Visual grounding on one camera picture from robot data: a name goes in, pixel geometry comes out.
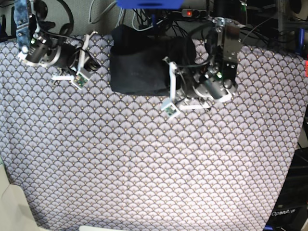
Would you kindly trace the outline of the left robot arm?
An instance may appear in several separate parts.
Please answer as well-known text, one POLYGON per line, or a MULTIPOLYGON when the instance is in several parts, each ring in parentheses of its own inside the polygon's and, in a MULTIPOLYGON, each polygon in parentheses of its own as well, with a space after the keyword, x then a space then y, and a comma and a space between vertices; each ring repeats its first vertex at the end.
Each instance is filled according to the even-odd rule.
POLYGON ((216 0, 208 22, 189 32, 184 40, 183 64, 165 57, 169 65, 169 97, 161 110, 172 119, 184 110, 210 109, 211 103, 225 103, 237 90, 237 54, 242 48, 241 28, 247 24, 245 0, 216 0), (208 56, 202 63, 188 58, 188 44, 197 32, 208 28, 205 49, 208 56))

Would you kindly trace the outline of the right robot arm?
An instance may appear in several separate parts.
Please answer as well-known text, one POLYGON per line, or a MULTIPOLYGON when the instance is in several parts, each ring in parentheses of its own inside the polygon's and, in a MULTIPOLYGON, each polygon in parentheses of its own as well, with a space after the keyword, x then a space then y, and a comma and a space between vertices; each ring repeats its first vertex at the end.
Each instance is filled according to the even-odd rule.
POLYGON ((45 20, 48 14, 45 1, 14 1, 13 17, 20 50, 18 57, 28 66, 60 68, 62 73, 53 76, 53 81, 67 80, 76 88, 82 89, 90 80, 91 72, 100 67, 88 51, 90 39, 97 32, 93 31, 82 39, 77 39, 80 43, 78 47, 66 43, 67 39, 72 39, 74 18, 68 5, 63 0, 59 3, 64 7, 69 22, 61 27, 59 33, 52 33, 50 30, 55 27, 55 23, 45 20))

